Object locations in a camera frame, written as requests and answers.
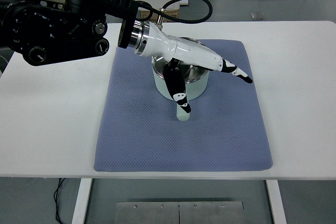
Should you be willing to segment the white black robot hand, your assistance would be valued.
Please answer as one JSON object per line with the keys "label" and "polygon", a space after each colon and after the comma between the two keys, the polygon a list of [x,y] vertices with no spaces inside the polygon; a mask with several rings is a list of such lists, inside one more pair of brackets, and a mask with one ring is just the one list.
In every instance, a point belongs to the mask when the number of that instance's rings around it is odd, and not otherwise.
{"label": "white black robot hand", "polygon": [[247,73],[206,46],[167,35],[151,22],[135,22],[130,46],[142,57],[161,56],[168,62],[163,68],[165,85],[171,99],[176,102],[177,112],[181,112],[183,121],[190,117],[191,107],[180,63],[231,73],[247,83],[253,82]]}

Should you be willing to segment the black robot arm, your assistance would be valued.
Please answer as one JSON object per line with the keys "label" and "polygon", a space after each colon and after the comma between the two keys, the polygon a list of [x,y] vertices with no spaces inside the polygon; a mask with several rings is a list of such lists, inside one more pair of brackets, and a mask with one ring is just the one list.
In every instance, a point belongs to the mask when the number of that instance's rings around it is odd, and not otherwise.
{"label": "black robot arm", "polygon": [[32,66],[103,56],[106,16],[122,19],[118,46],[131,41],[139,8],[133,0],[1,0],[1,47],[23,55]]}

